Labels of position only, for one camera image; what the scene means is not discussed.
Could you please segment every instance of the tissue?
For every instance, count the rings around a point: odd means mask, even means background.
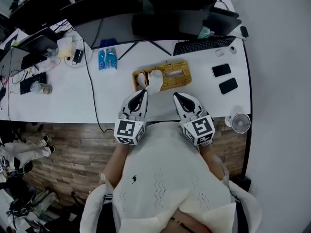
[[[159,92],[163,85],[163,75],[160,70],[153,70],[148,75],[149,85],[146,87],[148,94]]]
[[[137,76],[136,82],[139,84],[139,90],[146,89],[145,75],[142,72]]]

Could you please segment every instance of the keyboard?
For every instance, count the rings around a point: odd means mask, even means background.
[[[42,72],[40,74],[34,75],[33,77],[27,78],[19,83],[20,94],[25,94],[30,92],[30,86],[33,82],[38,81],[39,83],[47,83],[47,73]]]
[[[235,36],[224,36],[176,43],[173,55],[180,55],[188,52],[196,52],[207,49],[229,47],[235,39]]]

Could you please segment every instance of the bottle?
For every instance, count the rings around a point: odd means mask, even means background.
[[[50,94],[52,92],[52,86],[50,84],[33,82],[30,86],[30,91],[37,94]]]

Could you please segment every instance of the desk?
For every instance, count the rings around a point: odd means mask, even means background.
[[[234,10],[230,0],[224,1],[230,10]],[[76,32],[74,36],[78,49],[83,49],[83,42]],[[156,43],[173,53],[178,41],[157,41]],[[121,56],[132,44],[116,46],[117,55]],[[148,42],[140,42],[127,55],[118,61],[118,69],[98,70],[98,51],[93,51],[88,66],[94,84],[98,119],[100,123],[115,122],[123,100],[134,92],[132,73],[135,70],[154,67],[173,61],[188,62],[192,82],[184,87],[160,91],[149,96],[147,118],[149,121],[178,120],[173,93],[176,91],[189,93],[203,104],[212,117],[224,117],[231,114],[234,106],[242,107],[243,112],[251,112],[250,85],[248,67],[243,48],[243,41],[236,39],[232,46],[237,49],[233,55],[229,48],[222,48],[225,55],[218,57],[217,49],[198,51],[179,56],[169,56]],[[211,68],[229,63],[231,74],[215,78]],[[55,123],[96,123],[92,90],[86,66],[69,67],[61,60],[61,64],[48,71],[49,83],[53,86],[50,95],[25,95],[10,93],[3,98],[0,119],[15,121],[55,122]],[[236,78],[238,88],[222,95],[218,85],[230,78]]]

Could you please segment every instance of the white desk fan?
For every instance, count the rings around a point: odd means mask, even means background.
[[[235,132],[243,134],[251,127],[251,119],[244,113],[233,113],[232,116],[225,117],[225,124]]]

